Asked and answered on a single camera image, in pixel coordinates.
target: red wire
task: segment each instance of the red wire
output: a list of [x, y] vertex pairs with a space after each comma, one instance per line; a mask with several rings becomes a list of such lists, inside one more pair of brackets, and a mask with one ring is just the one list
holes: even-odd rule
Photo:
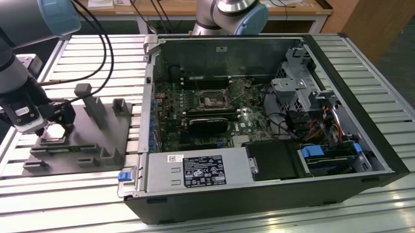
[[311, 122], [311, 124], [309, 124], [309, 132], [308, 132], [308, 134], [311, 134], [311, 130], [312, 130], [313, 124], [315, 124], [316, 122], [319, 122], [319, 121], [317, 121], [317, 120], [313, 120], [313, 121]]

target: barcode sticker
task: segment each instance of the barcode sticker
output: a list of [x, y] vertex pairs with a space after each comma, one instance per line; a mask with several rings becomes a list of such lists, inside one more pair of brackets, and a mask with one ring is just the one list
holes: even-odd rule
[[183, 162], [183, 155], [181, 154], [171, 154], [167, 157], [167, 162], [168, 163]]

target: white label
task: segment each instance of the white label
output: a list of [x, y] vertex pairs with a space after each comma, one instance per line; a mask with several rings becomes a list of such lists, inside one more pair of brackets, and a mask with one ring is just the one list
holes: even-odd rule
[[24, 107], [24, 108], [21, 108], [21, 109], [17, 109], [17, 110], [14, 111], [14, 113], [16, 113], [16, 115], [20, 117], [21, 115], [29, 113], [29, 111], [30, 111], [30, 110], [28, 109], [28, 107]]
[[114, 5], [131, 6], [129, 0], [114, 0]]
[[223, 181], [223, 180], [225, 179], [224, 176], [216, 176], [216, 177], [213, 177], [213, 178], [215, 178], [216, 181]]
[[216, 52], [227, 52], [228, 47], [216, 47]]
[[167, 157], [167, 162], [168, 163], [175, 163], [175, 162], [183, 162], [183, 155], [181, 154], [172, 154]]
[[120, 14], [120, 15], [132, 15], [133, 14], [132, 11], [116, 11], [114, 13]]

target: motherboard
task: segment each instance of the motherboard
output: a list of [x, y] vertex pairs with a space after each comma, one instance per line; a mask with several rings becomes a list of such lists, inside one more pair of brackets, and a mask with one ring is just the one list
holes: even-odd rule
[[156, 103], [161, 151], [240, 147], [271, 140], [273, 134], [260, 105], [263, 84], [249, 77], [180, 83], [157, 82]]

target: yellow wire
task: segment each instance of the yellow wire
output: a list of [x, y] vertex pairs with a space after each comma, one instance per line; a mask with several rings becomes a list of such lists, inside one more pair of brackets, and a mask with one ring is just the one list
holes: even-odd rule
[[320, 133], [321, 133], [321, 129], [319, 129], [319, 130], [305, 139], [305, 141], [309, 140], [311, 138], [316, 137]]

